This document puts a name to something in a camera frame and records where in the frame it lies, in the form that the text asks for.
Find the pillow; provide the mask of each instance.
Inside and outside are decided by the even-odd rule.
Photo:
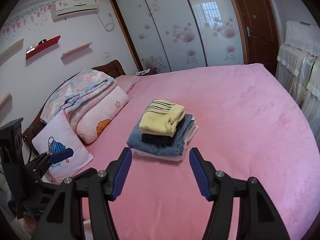
[[[80,118],[76,134],[87,144],[94,142],[128,100],[127,94],[116,86]]]
[[[40,154],[43,152],[56,153],[66,148],[73,149],[71,158],[53,164],[49,168],[50,174],[59,184],[64,178],[72,177],[93,160],[93,156],[73,132],[63,110],[56,114],[41,132],[33,138],[32,144]]]
[[[127,94],[131,88],[140,80],[140,77],[137,76],[119,76],[115,78],[117,84],[121,89]]]

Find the sliding wardrobe door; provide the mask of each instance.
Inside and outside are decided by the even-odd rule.
[[[172,71],[206,66],[188,0],[146,0]]]
[[[170,72],[164,48],[145,0],[116,0],[144,69]]]
[[[239,25],[231,0],[189,0],[208,66],[243,64]]]

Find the brown wooden door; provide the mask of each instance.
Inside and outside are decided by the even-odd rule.
[[[247,33],[248,63],[262,63],[276,75],[279,50],[275,18],[269,0],[236,0]]]

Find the air conditioner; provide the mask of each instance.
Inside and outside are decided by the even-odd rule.
[[[99,8],[98,0],[64,0],[58,1],[51,7],[52,20],[96,12]]]

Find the headboard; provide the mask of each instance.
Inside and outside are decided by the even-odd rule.
[[[98,66],[98,67],[93,67],[92,69],[101,71],[106,73],[107,75],[116,78],[118,76],[121,75],[125,75],[124,70],[120,64],[120,62],[118,60],[114,60],[111,61],[110,63],[106,64],[106,65],[102,65],[102,66]],[[36,116],[36,118],[33,120],[33,122],[31,123],[31,125],[23,132],[22,134],[22,138],[23,141],[26,143],[26,145],[29,147],[29,149],[31,149],[31,151],[33,151],[33,153],[36,156],[39,156],[39,153],[37,152],[37,150],[34,148],[33,144],[32,144],[32,139],[45,127],[45,124],[42,123],[40,121],[40,116],[42,114],[42,110],[44,108],[44,105],[42,106],[40,112],[38,113],[38,115]]]

